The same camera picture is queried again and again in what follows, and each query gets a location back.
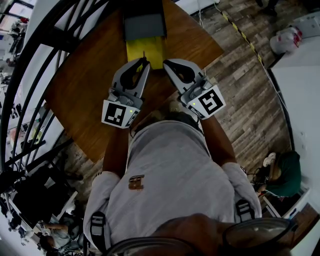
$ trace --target black metal railing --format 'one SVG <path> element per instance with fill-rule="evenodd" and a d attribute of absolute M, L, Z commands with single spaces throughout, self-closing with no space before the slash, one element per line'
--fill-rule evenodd
<path fill-rule="evenodd" d="M 35 131 L 35 134 L 33 135 L 33 139 L 31 141 L 31 144 L 27 143 L 30 132 L 33 129 L 33 124 L 36 120 L 36 117 L 39 113 L 40 108 L 42 107 L 44 101 L 45 101 L 45 95 L 47 92 L 47 87 L 45 88 L 42 96 L 40 97 L 40 100 L 38 101 L 35 110 L 33 112 L 32 118 L 29 122 L 28 129 L 25 133 L 25 139 L 24 142 L 21 146 L 21 153 L 16 154 L 17 150 L 17 143 L 18 143 L 18 137 L 19 133 L 21 130 L 21 126 L 23 124 L 23 119 L 26 114 L 29 102 L 32 98 L 32 95 L 41 79 L 43 76 L 45 70 L 48 68 L 48 65 L 52 61 L 52 59 L 55 57 L 55 55 L 58 53 L 58 59 L 57 59 L 57 64 L 56 64 L 56 71 L 59 69 L 60 65 L 60 60 L 61 60 L 61 55 L 63 49 L 61 49 L 61 45 L 65 43 L 67 45 L 68 49 L 76 49 L 80 42 L 80 34 L 82 32 L 82 29 L 85 25 L 85 22 L 87 19 L 95 13 L 98 9 L 100 9 L 103 5 L 107 4 L 106 7 L 103 9 L 101 15 L 99 16 L 95 26 L 92 28 L 92 30 L 101 22 L 103 21 L 108 15 L 110 15 L 116 8 L 119 7 L 121 4 L 120 0 L 100 0 L 97 2 L 96 0 L 93 0 L 93 2 L 90 4 L 90 7 L 88 10 L 84 13 L 84 10 L 86 9 L 89 0 L 85 0 L 81 6 L 80 12 L 75 20 L 75 23 L 70 26 L 71 20 L 73 18 L 73 15 L 78 8 L 81 0 L 60 0 L 52 9 L 51 11 L 45 16 L 45 18 L 41 21 L 41 23 L 38 25 L 36 30 L 33 32 L 31 37 L 29 38 L 28 42 L 26 43 L 19 60 L 16 64 L 16 67 L 14 68 L 10 83 L 8 85 L 5 99 L 4 99 L 4 104 L 2 107 L 2 115 L 1 115 L 1 123 L 0 123 L 0 170 L 2 172 L 5 172 L 8 170 L 8 166 L 11 165 L 11 168 L 14 168 L 14 165 L 16 164 L 16 161 L 19 161 L 17 165 L 17 170 L 20 171 L 22 167 L 22 161 L 24 156 L 27 155 L 26 161 L 24 163 L 24 170 L 25 171 L 31 171 L 33 168 L 35 168 L 37 165 L 41 164 L 43 161 L 45 161 L 45 157 L 41 156 L 37 160 L 35 160 L 38 149 L 45 144 L 44 137 L 46 135 L 46 132 L 48 131 L 50 124 L 52 123 L 53 119 L 55 118 L 54 114 L 51 115 L 49 118 L 49 121 L 47 122 L 44 131 L 41 134 L 41 137 L 37 141 L 37 137 L 40 133 L 41 127 L 44 124 L 45 119 L 48 117 L 50 113 L 50 109 L 48 106 L 46 106 L 45 112 L 43 116 L 41 117 L 41 120 L 38 124 L 38 127 Z M 64 30 L 57 29 L 55 27 L 56 23 L 61 19 L 61 17 L 68 12 L 68 10 L 71 10 L 70 16 L 66 22 L 66 26 Z M 75 31 L 79 28 L 79 31 L 76 34 L 75 40 L 74 38 L 74 33 Z M 31 62 L 34 54 L 36 53 L 38 47 L 41 44 L 47 44 L 48 45 L 48 37 L 54 36 L 52 38 L 52 46 L 53 49 L 51 50 L 50 54 L 48 57 L 45 59 L 43 62 L 41 68 L 39 69 L 29 91 L 28 94 L 25 98 L 18 125 L 16 127 L 16 132 L 15 132 L 15 138 L 13 141 L 13 150 L 12 150 L 12 158 L 6 162 L 5 155 L 6 155 L 6 140 L 7 140 L 7 133 L 8 133 L 8 126 L 9 126 L 9 121 L 11 117 L 11 109 L 14 105 L 14 100 L 16 93 L 18 91 L 19 85 L 22 81 L 22 78 L 26 72 L 26 69 Z M 68 140 L 67 142 L 63 143 L 62 145 L 65 147 L 69 145 L 72 142 L 72 140 Z M 61 149 L 61 145 L 55 146 L 53 149 L 51 149 L 49 152 L 47 152 L 45 155 L 46 156 L 51 156 L 52 154 L 56 153 L 58 149 Z M 31 160 L 31 163 L 28 164 L 28 161 L 30 159 L 31 153 L 33 153 L 33 157 Z"/>

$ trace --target yellow and black tape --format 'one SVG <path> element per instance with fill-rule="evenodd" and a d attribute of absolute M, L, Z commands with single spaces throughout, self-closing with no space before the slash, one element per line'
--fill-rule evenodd
<path fill-rule="evenodd" d="M 253 52 L 255 53 L 255 55 L 257 56 L 259 62 L 261 63 L 261 65 L 264 67 L 265 66 L 265 63 L 264 61 L 262 60 L 260 54 L 257 52 L 255 46 L 252 44 L 252 42 L 249 41 L 249 39 L 246 37 L 246 35 L 237 27 L 237 25 L 232 22 L 231 20 L 229 20 L 229 18 L 227 17 L 227 15 L 225 15 L 222 11 L 218 10 L 217 11 L 234 27 L 234 29 L 236 31 L 238 31 L 241 36 L 243 37 L 243 39 L 246 41 L 246 43 L 251 47 L 251 49 L 253 50 Z"/>

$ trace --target yellow object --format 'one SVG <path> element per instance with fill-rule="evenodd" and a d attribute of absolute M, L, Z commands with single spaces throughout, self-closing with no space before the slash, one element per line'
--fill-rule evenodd
<path fill-rule="evenodd" d="M 35 127 L 35 128 L 32 130 L 32 133 L 31 133 L 31 138 L 32 138 L 32 139 L 35 137 L 37 128 L 38 128 L 38 126 Z M 36 137 L 36 138 L 38 139 L 38 141 L 40 140 L 41 135 L 42 135 L 42 131 L 40 130 L 39 133 L 38 133 L 38 135 L 37 135 L 37 137 Z"/>
<path fill-rule="evenodd" d="M 166 59 L 166 38 L 164 36 L 140 38 L 126 41 L 128 62 L 142 57 L 150 62 L 152 69 L 163 69 Z"/>

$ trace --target seated person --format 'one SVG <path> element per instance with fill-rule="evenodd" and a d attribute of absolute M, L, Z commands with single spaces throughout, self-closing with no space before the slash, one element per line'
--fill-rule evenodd
<path fill-rule="evenodd" d="M 301 186 L 300 156 L 295 151 L 281 154 L 271 153 L 263 161 L 263 166 L 270 166 L 268 184 L 262 185 L 257 193 L 268 191 L 277 197 L 292 197 Z"/>
<path fill-rule="evenodd" d="M 40 238 L 40 246 L 47 252 L 53 249 L 61 249 L 71 241 L 68 233 L 68 226 L 65 224 L 44 224 L 46 229 L 50 229 L 50 236 L 42 236 Z"/>
<path fill-rule="evenodd" d="M 60 223 L 44 223 L 43 226 L 46 229 L 50 229 L 51 236 L 41 237 L 41 247 L 47 252 L 50 252 L 53 249 L 61 249 L 71 240 L 74 240 L 80 233 L 82 233 L 82 225 L 82 220 L 67 213 L 63 215 Z"/>

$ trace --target desk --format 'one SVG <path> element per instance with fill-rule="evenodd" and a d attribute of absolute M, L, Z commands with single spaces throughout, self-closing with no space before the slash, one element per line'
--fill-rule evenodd
<path fill-rule="evenodd" d="M 167 57 L 195 62 L 201 69 L 223 50 L 186 12 L 163 0 Z M 86 36 L 61 65 L 48 86 L 46 101 L 69 136 L 94 163 L 104 156 L 114 127 L 101 123 L 115 72 L 127 62 L 123 17 L 116 10 Z M 143 92 L 145 102 L 133 126 L 158 109 L 176 91 L 164 70 L 153 70 Z"/>

